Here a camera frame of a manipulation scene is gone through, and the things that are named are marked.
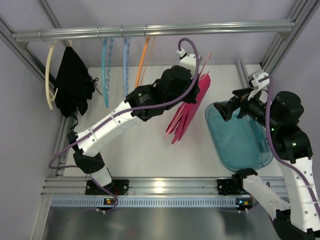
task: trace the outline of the blue hanger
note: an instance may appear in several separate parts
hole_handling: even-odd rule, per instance
[[[124,96],[128,95],[129,89],[129,53],[130,53],[130,37],[123,39],[123,80],[124,80]]]
[[[110,72],[111,72],[111,63],[112,63],[112,50],[114,48],[114,38],[110,38],[109,52],[108,52],[108,61],[106,66],[106,53],[107,53],[107,41],[104,39],[103,48],[102,48],[102,95],[104,98],[105,107],[109,108],[109,82],[110,82]]]

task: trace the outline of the hanging rod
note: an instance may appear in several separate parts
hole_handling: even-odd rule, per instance
[[[221,23],[195,23],[171,25],[140,25],[119,27],[56,28],[20,31],[12,34],[17,42],[49,40],[121,38],[143,36],[231,34],[261,32],[291,32],[295,23],[291,19]]]

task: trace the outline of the cable clip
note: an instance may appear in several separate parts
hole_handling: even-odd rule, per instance
[[[89,133],[91,133],[91,136],[93,136],[93,138],[94,138],[96,141],[98,141],[97,135],[96,135],[96,133],[94,132],[93,127],[88,128],[87,131],[88,131]]]
[[[114,121],[115,124],[119,125],[118,122],[117,122],[117,120],[116,120],[115,117],[114,117],[114,112],[115,112],[115,111],[113,111],[113,112],[110,113],[110,118]]]
[[[308,188],[308,189],[312,189],[315,186],[315,183],[312,183],[310,185],[302,185],[302,186],[298,186],[298,188]]]
[[[306,201],[306,202],[301,202],[302,205],[310,205],[310,204],[320,204],[320,200],[318,199],[317,201]]]

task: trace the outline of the metal frame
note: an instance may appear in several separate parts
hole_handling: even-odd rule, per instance
[[[12,37],[13,30],[7,21],[0,15],[0,39],[14,52],[14,54],[25,64],[25,66],[38,78],[42,83],[45,82],[45,66],[40,60],[27,49],[28,42],[18,43]],[[49,87],[53,90],[55,78],[50,74]]]
[[[172,35],[277,32],[290,33],[295,26],[291,19],[247,22],[221,22],[170,25],[139,25],[119,27],[58,28],[21,31],[12,34],[17,42],[123,38]]]
[[[312,16],[320,7],[320,0],[297,0],[293,6],[289,18],[295,22],[295,26],[289,35],[283,39],[280,35],[276,37],[266,56],[261,62],[263,70],[270,75],[274,74],[277,67],[283,61],[293,44],[302,33]]]
[[[40,61],[26,49],[31,41],[50,40],[70,40],[70,39],[94,39],[94,38],[122,38],[122,37],[144,37],[144,36],[170,36],[170,35],[202,35],[202,34],[225,34],[225,33],[259,33],[276,32],[279,33],[274,42],[261,61],[263,69],[272,74],[283,60],[290,47],[293,45],[299,34],[302,32],[312,15],[318,9],[320,0],[297,0],[284,20],[248,21],[248,22],[223,22],[223,23],[198,23],[198,24],[171,24],[171,25],[140,25],[126,27],[94,27],[94,28],[61,28],[58,20],[52,12],[46,0],[38,0],[44,9],[52,25],[57,29],[21,31],[14,32],[0,16],[0,37],[15,52],[15,54],[34,72],[40,79],[44,80],[45,67]],[[243,87],[248,86],[248,73],[242,60],[238,59],[236,67]],[[67,144],[67,133],[73,124],[72,119],[63,118],[55,147],[56,154]],[[66,164],[66,155],[59,160],[58,165]],[[49,214],[49,206],[52,202],[58,204],[66,198],[88,200],[84,195],[86,182],[84,177],[63,177],[63,171],[56,171],[54,178],[45,181],[42,193],[41,204],[32,231],[33,240],[41,240],[46,219]],[[124,201],[134,201],[138,198],[144,200],[161,201],[174,199],[175,201],[186,200],[191,196],[204,201],[221,199],[217,191],[216,177],[200,178],[150,178],[150,177],[129,177],[129,190]],[[281,197],[288,197],[285,181],[282,177],[263,177],[264,181],[270,182],[271,188]],[[233,201],[235,197],[223,197],[226,201]],[[65,206],[72,207],[68,201],[64,201]],[[136,202],[126,207],[137,206]]]
[[[244,63],[244,61],[240,58],[236,60],[236,70],[239,73],[239,77],[242,83],[243,88],[248,88],[249,87],[249,82],[248,82],[248,72],[247,72],[247,67]]]

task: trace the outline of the orange hanger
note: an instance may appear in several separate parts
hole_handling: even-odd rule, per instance
[[[141,58],[140,58],[139,69],[138,69],[138,73],[137,73],[136,79],[135,79],[135,87],[140,86],[142,84],[142,82],[143,82],[143,79],[144,79],[144,76],[145,76],[145,72],[146,72],[146,69],[147,69],[147,66],[148,66],[148,63],[149,63],[149,60],[150,60],[151,52],[152,52],[152,49],[153,49],[155,41],[156,41],[156,37],[153,37],[153,43],[152,43],[152,46],[151,46],[151,49],[150,49],[150,52],[149,52],[149,55],[148,55],[148,58],[147,58],[147,61],[146,61],[146,65],[145,65],[145,68],[144,68],[144,71],[143,71],[142,79],[140,80],[141,70],[142,70],[142,67],[143,67],[143,64],[144,64],[144,61],[145,61],[145,57],[146,57],[146,53],[147,53],[147,49],[148,49],[148,45],[149,45],[150,39],[151,39],[150,36],[148,36],[145,39],[142,55],[141,55]]]

